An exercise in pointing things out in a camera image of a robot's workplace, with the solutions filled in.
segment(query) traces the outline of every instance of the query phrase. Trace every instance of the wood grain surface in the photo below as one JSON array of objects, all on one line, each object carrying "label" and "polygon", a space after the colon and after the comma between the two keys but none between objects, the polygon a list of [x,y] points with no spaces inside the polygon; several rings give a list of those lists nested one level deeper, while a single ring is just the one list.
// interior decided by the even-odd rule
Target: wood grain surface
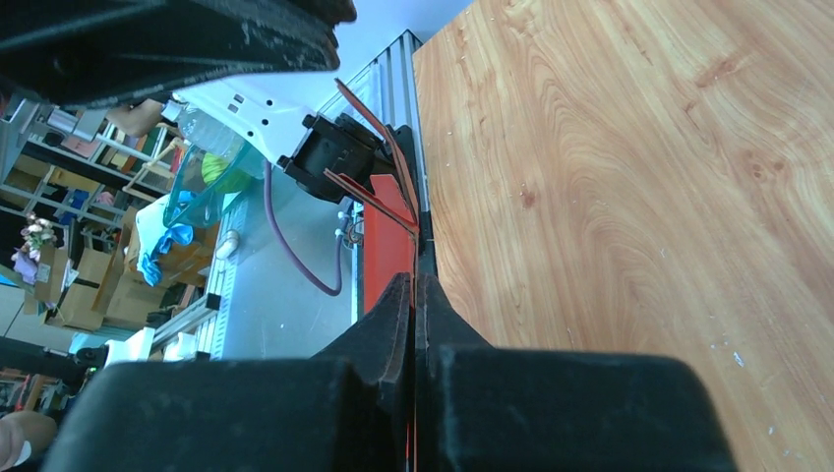
[{"label": "wood grain surface", "polygon": [[480,0],[414,64],[475,328],[683,359],[744,470],[832,470],[830,0]]}]

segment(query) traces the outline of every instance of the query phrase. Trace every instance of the person's hand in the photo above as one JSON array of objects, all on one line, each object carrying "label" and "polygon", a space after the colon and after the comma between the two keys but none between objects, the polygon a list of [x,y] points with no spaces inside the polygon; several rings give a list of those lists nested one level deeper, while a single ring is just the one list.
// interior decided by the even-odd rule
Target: person's hand
[{"label": "person's hand", "polygon": [[24,429],[14,421],[0,418],[0,470],[12,468],[24,448]]}]

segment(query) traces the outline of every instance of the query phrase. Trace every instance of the plastic water bottle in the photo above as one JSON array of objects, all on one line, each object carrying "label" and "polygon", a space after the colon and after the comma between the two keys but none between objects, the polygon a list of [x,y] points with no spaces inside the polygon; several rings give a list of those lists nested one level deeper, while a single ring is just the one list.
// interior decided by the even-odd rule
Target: plastic water bottle
[{"label": "plastic water bottle", "polygon": [[162,116],[175,122],[183,137],[193,145],[218,155],[227,162],[233,161],[246,143],[234,130],[193,105],[168,101]]}]

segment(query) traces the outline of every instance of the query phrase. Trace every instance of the white wall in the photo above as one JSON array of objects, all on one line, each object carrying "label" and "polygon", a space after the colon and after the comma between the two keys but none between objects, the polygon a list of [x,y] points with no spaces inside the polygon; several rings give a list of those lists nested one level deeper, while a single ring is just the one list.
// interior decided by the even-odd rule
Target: white wall
[{"label": "white wall", "polygon": [[0,285],[0,336],[8,329],[7,336],[12,339],[66,351],[73,333],[68,329],[41,324],[35,315],[18,315],[23,303],[22,289]]}]

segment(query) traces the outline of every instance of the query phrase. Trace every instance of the green plastic basket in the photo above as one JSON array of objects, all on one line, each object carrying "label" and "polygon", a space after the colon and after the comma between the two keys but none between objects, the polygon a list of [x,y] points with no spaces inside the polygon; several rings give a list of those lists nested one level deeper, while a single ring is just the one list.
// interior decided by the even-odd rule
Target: green plastic basket
[{"label": "green plastic basket", "polygon": [[264,178],[264,159],[264,155],[249,143],[243,144],[227,165],[222,157],[207,156],[204,150],[189,147],[174,178],[162,222],[167,227],[175,224],[199,228],[214,226],[253,182]]}]

